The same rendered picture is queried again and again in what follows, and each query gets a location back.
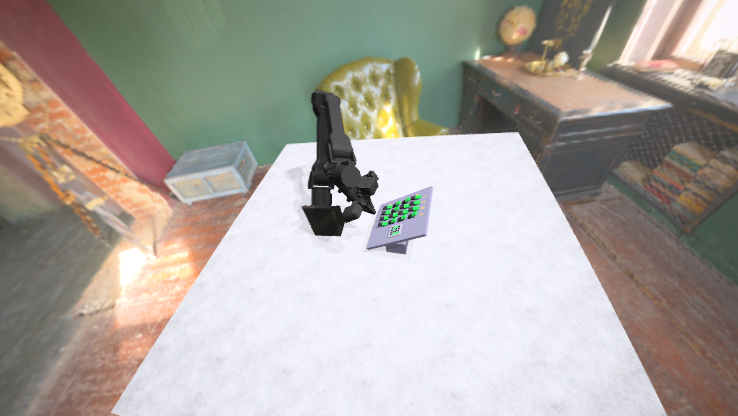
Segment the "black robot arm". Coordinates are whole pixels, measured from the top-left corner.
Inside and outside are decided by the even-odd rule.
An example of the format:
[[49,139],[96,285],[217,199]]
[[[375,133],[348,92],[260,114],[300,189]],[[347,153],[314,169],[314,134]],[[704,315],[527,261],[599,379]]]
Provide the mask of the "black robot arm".
[[[332,193],[341,186],[353,187],[358,195],[373,196],[379,187],[379,177],[373,170],[361,177],[356,156],[345,134],[340,110],[340,97],[316,90],[312,93],[313,113],[317,118],[316,160],[311,167],[308,189],[310,206],[332,206]],[[315,187],[328,186],[328,187]]]

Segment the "lavender switch panel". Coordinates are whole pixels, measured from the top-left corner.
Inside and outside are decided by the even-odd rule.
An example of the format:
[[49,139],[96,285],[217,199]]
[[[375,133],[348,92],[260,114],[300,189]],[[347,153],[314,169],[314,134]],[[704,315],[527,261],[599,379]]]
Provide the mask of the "lavender switch panel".
[[430,186],[381,204],[366,249],[406,255],[409,240],[427,236],[432,195]]

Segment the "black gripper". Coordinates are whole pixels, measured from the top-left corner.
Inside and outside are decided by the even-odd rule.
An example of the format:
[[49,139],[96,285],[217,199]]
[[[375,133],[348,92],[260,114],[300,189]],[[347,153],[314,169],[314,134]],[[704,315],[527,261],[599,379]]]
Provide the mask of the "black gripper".
[[376,210],[371,201],[371,196],[362,195],[361,193],[357,195],[354,192],[353,187],[347,187],[347,186],[339,187],[337,192],[339,194],[343,193],[347,197],[346,199],[347,202],[350,202],[350,201],[352,202],[350,206],[345,207],[341,215],[341,218],[345,223],[359,219],[362,214],[362,211],[373,214],[373,215],[376,214]]

